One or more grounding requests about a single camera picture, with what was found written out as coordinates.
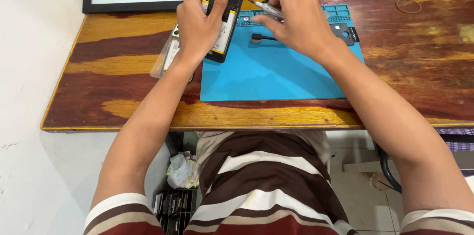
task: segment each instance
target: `crumpled paper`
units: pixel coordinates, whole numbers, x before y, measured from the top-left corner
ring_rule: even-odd
[[[191,152],[179,152],[170,158],[171,165],[166,172],[171,188],[192,188],[199,185],[199,175],[196,168],[196,155]]]

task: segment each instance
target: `wooden tabletop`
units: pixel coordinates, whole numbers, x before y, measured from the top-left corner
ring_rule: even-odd
[[[414,0],[417,14],[397,0],[319,1],[349,5],[367,66],[430,123],[474,126],[474,0]],[[149,73],[175,23],[173,12],[87,15],[41,129],[119,130],[157,82]],[[201,66],[171,130],[364,128],[346,99],[201,102],[200,82]]]

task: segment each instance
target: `striped shirt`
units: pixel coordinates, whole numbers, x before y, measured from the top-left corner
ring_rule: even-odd
[[[357,234],[315,150],[296,135],[236,133],[200,174],[201,206],[185,235]],[[406,215],[402,234],[472,235],[474,214],[454,209]],[[145,196],[123,193],[95,206],[84,235],[164,234]]]

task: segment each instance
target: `black brush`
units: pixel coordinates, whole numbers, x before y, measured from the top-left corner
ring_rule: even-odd
[[[253,33],[252,37],[250,38],[250,41],[253,42],[253,43],[261,43],[263,39],[277,40],[273,37],[264,36],[264,35],[259,34],[259,33]]]

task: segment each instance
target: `hand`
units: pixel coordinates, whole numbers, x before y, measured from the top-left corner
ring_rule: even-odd
[[[268,15],[257,15],[253,20],[261,22],[275,38],[293,50],[323,64],[328,52],[346,44],[329,27],[317,0],[270,0],[269,4],[281,7],[285,17],[282,25]]]
[[[201,0],[185,0],[176,9],[181,48],[179,59],[196,68],[214,47],[228,0],[215,0],[209,16]]]

